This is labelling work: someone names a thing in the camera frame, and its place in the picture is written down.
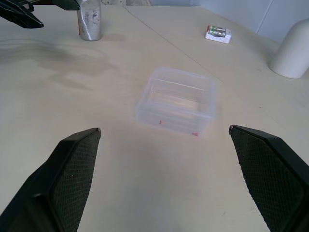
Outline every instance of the battery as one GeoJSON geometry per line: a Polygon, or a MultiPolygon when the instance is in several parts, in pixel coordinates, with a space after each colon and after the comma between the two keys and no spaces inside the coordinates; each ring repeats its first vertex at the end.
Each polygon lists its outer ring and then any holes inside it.
{"type": "Polygon", "coordinates": [[[208,33],[215,37],[225,37],[226,30],[224,28],[210,26],[208,33]]]}

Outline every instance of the wooden tabletop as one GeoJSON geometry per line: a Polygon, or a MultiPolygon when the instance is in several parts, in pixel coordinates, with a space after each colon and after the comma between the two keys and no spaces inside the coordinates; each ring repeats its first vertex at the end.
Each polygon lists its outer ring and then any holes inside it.
{"type": "Polygon", "coordinates": [[[102,10],[97,42],[78,37],[76,12],[54,6],[35,7],[42,29],[0,18],[0,211],[61,139],[101,127],[80,232],[269,231],[228,128],[277,135],[309,163],[309,75],[273,73],[276,42],[200,7],[102,10]],[[230,29],[230,44],[206,40],[209,24],[230,29]],[[201,138],[136,122],[160,66],[216,80],[217,117],[201,138]]]}

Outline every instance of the silver cylinder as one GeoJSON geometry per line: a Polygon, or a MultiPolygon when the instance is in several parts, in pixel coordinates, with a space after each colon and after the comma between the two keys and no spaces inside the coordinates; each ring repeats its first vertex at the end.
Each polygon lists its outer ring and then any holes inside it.
{"type": "Polygon", "coordinates": [[[101,1],[77,0],[80,10],[77,11],[79,34],[83,40],[95,41],[102,38],[101,1]]]}

